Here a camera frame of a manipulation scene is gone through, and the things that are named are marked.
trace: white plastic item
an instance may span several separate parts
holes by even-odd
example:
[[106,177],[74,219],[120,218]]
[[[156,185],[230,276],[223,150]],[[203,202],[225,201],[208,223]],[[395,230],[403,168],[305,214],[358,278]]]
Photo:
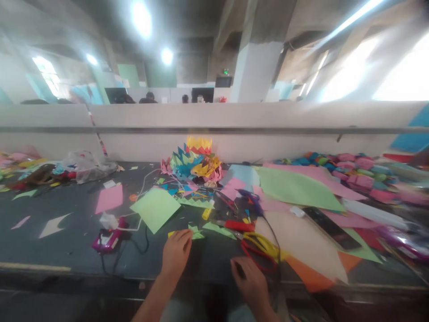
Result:
[[401,230],[409,230],[407,222],[397,215],[368,206],[358,201],[351,201],[343,198],[342,203],[347,210],[361,215],[366,219],[373,220],[384,225],[390,225]]

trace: window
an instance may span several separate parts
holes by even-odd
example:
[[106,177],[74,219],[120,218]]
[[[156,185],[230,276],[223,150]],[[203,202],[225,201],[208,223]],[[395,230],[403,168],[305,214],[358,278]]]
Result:
[[48,84],[50,91],[56,97],[59,97],[59,77],[52,66],[51,62],[44,59],[41,56],[33,57],[33,61],[36,64],[39,71],[42,73],[45,82]]
[[374,94],[379,101],[429,100],[429,33],[388,74]]
[[365,71],[365,62],[371,52],[377,46],[375,37],[364,40],[342,62],[339,72],[326,86],[321,100],[323,102],[334,101],[343,98],[358,88],[359,82]]

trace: paper scrap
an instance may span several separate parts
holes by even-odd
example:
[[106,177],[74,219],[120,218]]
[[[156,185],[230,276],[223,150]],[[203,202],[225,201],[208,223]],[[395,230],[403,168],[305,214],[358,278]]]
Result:
[[26,196],[32,197],[36,193],[36,191],[37,191],[37,189],[21,193],[19,195],[16,195],[15,198],[13,198],[12,200],[18,199],[20,197],[26,197]]
[[361,244],[362,247],[357,250],[352,250],[347,252],[342,251],[340,248],[337,247],[340,252],[382,264],[380,259],[372,252],[371,248],[367,245],[367,243],[365,243],[365,241],[362,239],[362,237],[359,236],[357,232],[355,232],[351,228],[344,228],[344,231],[348,233],[355,241]]
[[123,203],[122,185],[114,186],[109,189],[103,189],[100,191],[98,197],[96,214],[105,212],[107,210],[119,207]]
[[155,234],[180,208],[180,204],[165,190],[151,189],[130,209],[142,217],[151,232]]
[[23,220],[21,220],[19,223],[17,223],[15,226],[13,226],[10,230],[12,229],[17,229],[20,228],[23,224],[25,224],[25,222],[30,219],[31,216],[27,216],[25,217]]
[[329,188],[303,174],[262,167],[261,188],[267,198],[329,210],[345,211]]
[[348,200],[367,199],[365,196],[333,180],[332,175],[329,172],[326,173],[326,169],[324,167],[309,167],[303,165],[276,165],[274,163],[268,162],[264,163],[264,167],[306,175],[325,184],[334,195],[346,198]]
[[209,201],[201,201],[201,200],[193,200],[193,199],[185,199],[185,198],[180,198],[177,201],[181,204],[186,204],[189,206],[214,209],[214,206]]
[[[297,260],[330,280],[347,283],[348,277],[333,242],[314,226],[309,218],[298,218],[292,213],[265,212],[265,218],[273,228],[282,251],[289,252]],[[257,220],[255,232],[277,245],[267,222]]]
[[52,235],[53,233],[57,233],[57,232],[63,230],[64,228],[58,228],[58,225],[60,224],[60,222],[65,217],[67,217],[70,214],[72,214],[72,212],[68,213],[68,214],[66,214],[64,216],[61,216],[61,217],[58,217],[58,218],[55,218],[55,219],[51,219],[50,221],[48,221],[46,223],[45,228],[42,230],[42,233],[40,234],[39,239],[43,238],[43,237],[46,237],[46,236],[49,236],[49,235]]
[[231,233],[228,229],[223,228],[223,227],[219,227],[218,225],[215,225],[211,222],[208,222],[207,224],[205,224],[203,226],[203,229],[208,229],[208,230],[213,230],[219,234],[222,234],[226,237],[229,237],[231,239],[237,240],[237,238],[234,236],[233,233]]
[[248,165],[231,165],[229,171],[232,172],[234,178],[246,184],[243,189],[247,191],[253,192],[253,186],[259,186],[260,184],[258,173]]
[[104,188],[109,189],[109,188],[111,188],[111,187],[115,186],[115,185],[116,185],[116,183],[115,183],[115,181],[110,180],[110,181],[108,181],[108,182],[103,183],[103,185],[104,185]]

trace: desk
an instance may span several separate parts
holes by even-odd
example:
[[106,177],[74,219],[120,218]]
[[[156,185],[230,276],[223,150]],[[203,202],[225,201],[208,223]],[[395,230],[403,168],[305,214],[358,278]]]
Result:
[[[100,256],[91,248],[101,227],[100,215],[95,215],[99,191],[103,182],[114,180],[123,186],[124,203],[109,211],[116,216],[129,214],[131,194],[139,194],[143,179],[151,171],[160,167],[159,163],[120,162],[125,171],[114,173],[99,182],[58,186],[37,197],[22,197],[11,201],[14,193],[0,193],[0,262],[14,263],[0,265],[2,276],[29,272],[50,276],[68,275],[74,277],[108,278],[103,273]],[[146,177],[144,190],[150,189],[157,181],[160,171]],[[188,223],[201,227],[203,209],[182,206],[158,232],[153,235],[144,223],[140,230],[128,233],[128,240],[121,242],[115,254],[104,256],[106,271],[127,279],[150,281],[161,270],[162,249],[170,231],[188,228]],[[38,239],[48,220],[66,215],[59,227],[64,230]],[[22,218],[31,216],[19,229],[10,230]],[[139,222],[137,214],[126,218],[130,228]],[[233,279],[229,259],[243,255],[237,241],[204,230],[205,239],[193,243],[189,264],[184,272],[184,280],[204,283],[232,285]],[[27,267],[24,265],[43,265]],[[349,274],[350,285],[338,285],[339,292],[384,292],[392,294],[405,292],[411,295],[426,292],[427,288],[412,272],[401,264],[382,267],[379,264],[362,261]],[[305,288],[287,263],[282,265],[282,283],[288,293],[305,292]]]

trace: green paper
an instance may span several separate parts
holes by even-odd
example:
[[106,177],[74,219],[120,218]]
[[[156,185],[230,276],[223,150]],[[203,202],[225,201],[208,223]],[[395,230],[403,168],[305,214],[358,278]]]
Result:
[[361,244],[362,247],[357,249],[357,250],[352,250],[352,251],[346,252],[346,251],[341,250],[337,245],[335,245],[340,252],[382,264],[382,262],[379,260],[379,258],[372,252],[372,250],[368,246],[368,244],[365,243],[365,241],[362,239],[362,237],[360,237],[359,234],[354,229],[351,229],[351,228],[343,228],[343,229],[346,233],[348,233],[351,236],[351,238],[353,238],[355,241],[357,241],[359,244]]
[[180,208],[180,204],[163,189],[152,189],[130,209],[142,217],[144,223],[155,234]]
[[36,193],[36,191],[37,189],[21,193],[19,195],[16,195],[15,198],[13,198],[12,200],[18,199],[20,197],[26,197],[26,196],[32,197]]
[[202,230],[198,230],[198,227],[192,227],[188,225],[188,228],[193,232],[192,240],[205,238],[203,235],[201,235]]
[[208,201],[180,198],[178,199],[178,202],[181,204],[187,204],[189,206],[194,206],[194,207],[214,209],[214,206]]
[[344,212],[330,189],[303,174],[261,167],[261,188],[266,197],[282,202]]
[[219,227],[218,225],[215,225],[211,222],[208,222],[207,224],[205,224],[203,226],[204,229],[208,229],[208,230],[213,230],[219,234],[222,234],[226,237],[229,237],[231,239],[237,240],[237,238],[234,236],[233,233],[231,233],[228,229],[223,228],[223,227]]

